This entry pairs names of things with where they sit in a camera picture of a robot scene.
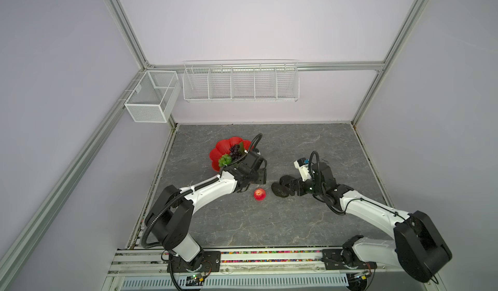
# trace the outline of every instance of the white wire rack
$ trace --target white wire rack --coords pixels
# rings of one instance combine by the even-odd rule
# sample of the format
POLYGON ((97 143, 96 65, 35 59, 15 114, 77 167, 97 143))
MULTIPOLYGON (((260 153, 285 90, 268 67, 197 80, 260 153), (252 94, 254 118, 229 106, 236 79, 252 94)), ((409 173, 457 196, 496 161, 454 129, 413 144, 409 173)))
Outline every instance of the white wire rack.
POLYGON ((147 70, 124 105, 135 122, 168 122, 181 85, 176 71, 147 70))
POLYGON ((195 63, 185 62, 183 96, 186 101, 297 101, 299 99, 297 61, 246 63, 243 66, 210 65, 198 61, 195 63))

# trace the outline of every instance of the white mesh basket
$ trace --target white mesh basket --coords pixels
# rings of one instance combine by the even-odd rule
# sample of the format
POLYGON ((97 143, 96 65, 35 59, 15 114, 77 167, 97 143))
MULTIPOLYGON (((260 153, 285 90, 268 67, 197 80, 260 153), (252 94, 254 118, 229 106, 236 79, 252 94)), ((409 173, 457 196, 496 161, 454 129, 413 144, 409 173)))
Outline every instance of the white mesh basket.
POLYGON ((191 65, 185 62, 186 101, 297 101, 297 62, 191 65))
POLYGON ((124 105, 135 122, 168 122, 181 86, 176 71, 147 70, 124 105))

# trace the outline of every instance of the gray table surface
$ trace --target gray table surface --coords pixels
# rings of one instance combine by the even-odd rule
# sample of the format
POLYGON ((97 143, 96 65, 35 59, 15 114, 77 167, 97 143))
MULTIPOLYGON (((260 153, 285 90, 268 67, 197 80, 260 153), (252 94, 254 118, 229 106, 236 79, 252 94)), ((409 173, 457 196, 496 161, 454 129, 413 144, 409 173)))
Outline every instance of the gray table surface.
POLYGON ((339 246, 354 235, 388 239, 384 232, 356 216, 334 214, 311 195, 279 198, 271 192, 271 183, 282 175, 298 177, 293 162, 308 158, 316 150, 321 161, 330 165, 338 183, 384 202, 347 124, 181 125, 155 197, 167 185, 180 188, 214 176, 209 152, 219 140, 232 136, 252 140, 259 132, 263 138, 258 149, 268 160, 267 182, 251 185, 244 193, 222 196, 196 212, 189 232, 202 247, 339 246), (266 190, 263 201, 253 197, 259 187, 266 190))

